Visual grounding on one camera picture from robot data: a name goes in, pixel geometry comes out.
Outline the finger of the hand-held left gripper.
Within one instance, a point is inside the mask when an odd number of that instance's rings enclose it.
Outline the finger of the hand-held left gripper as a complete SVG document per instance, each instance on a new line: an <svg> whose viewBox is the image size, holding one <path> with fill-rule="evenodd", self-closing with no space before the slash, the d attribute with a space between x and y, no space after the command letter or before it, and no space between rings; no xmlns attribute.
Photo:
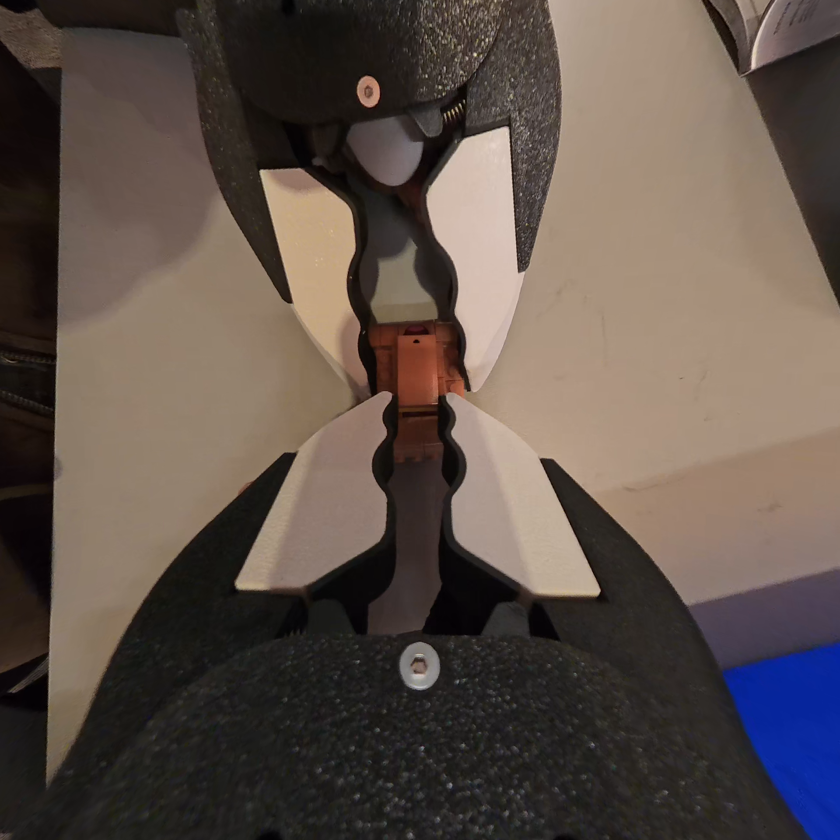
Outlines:
<svg viewBox="0 0 840 840"><path fill-rule="evenodd" d="M377 381L370 347L371 311L361 295L366 247L361 199L343 176L320 167L259 172L290 302L298 320L336 374L356 395L393 392L392 364Z"/></svg>
<svg viewBox="0 0 840 840"><path fill-rule="evenodd" d="M465 337L469 387L498 360L522 288L508 127L454 143L427 184L433 236L455 271L455 319Z"/></svg>

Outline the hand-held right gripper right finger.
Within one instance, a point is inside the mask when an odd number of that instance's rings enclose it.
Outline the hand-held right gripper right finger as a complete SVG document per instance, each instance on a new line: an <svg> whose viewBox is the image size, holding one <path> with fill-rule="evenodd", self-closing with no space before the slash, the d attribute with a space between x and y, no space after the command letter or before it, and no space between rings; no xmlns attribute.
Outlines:
<svg viewBox="0 0 840 840"><path fill-rule="evenodd" d="M514 593L597 597L601 588L533 449L454 393L442 398L438 419L449 548Z"/></svg>

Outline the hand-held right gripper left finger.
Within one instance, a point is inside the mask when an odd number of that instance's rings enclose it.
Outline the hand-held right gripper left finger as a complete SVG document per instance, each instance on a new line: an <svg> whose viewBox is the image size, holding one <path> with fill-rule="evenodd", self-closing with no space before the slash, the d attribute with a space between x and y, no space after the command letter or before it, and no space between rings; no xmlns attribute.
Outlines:
<svg viewBox="0 0 840 840"><path fill-rule="evenodd" d="M390 392L381 392L301 446L238 575L238 590L304 592L384 536L385 491L372 465L391 401Z"/></svg>

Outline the brown lego assembly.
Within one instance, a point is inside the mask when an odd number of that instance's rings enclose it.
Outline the brown lego assembly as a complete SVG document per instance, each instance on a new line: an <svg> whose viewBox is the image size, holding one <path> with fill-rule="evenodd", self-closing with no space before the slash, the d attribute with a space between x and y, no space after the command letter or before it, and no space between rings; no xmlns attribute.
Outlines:
<svg viewBox="0 0 840 840"><path fill-rule="evenodd" d="M463 396L465 379L459 366L459 335L452 322L371 322L362 334L364 367L371 396L388 392L395 401L395 442L384 439L376 455L384 467L442 458L445 445L438 430L438 403L450 393Z"/></svg>

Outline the large blue plastic bin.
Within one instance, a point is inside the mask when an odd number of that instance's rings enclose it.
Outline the large blue plastic bin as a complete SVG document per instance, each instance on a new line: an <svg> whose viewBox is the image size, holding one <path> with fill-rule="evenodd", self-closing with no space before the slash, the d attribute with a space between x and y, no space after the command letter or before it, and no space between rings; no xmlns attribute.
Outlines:
<svg viewBox="0 0 840 840"><path fill-rule="evenodd" d="M839 838L839 644L723 673L773 783L814 839Z"/></svg>

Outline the lego instruction booklet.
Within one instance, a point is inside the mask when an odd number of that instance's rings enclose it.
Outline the lego instruction booklet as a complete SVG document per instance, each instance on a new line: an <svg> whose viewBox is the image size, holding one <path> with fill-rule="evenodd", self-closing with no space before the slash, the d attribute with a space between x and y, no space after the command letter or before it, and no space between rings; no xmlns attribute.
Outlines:
<svg viewBox="0 0 840 840"><path fill-rule="evenodd" d="M740 76L839 36L838 1L705 1Z"/></svg>

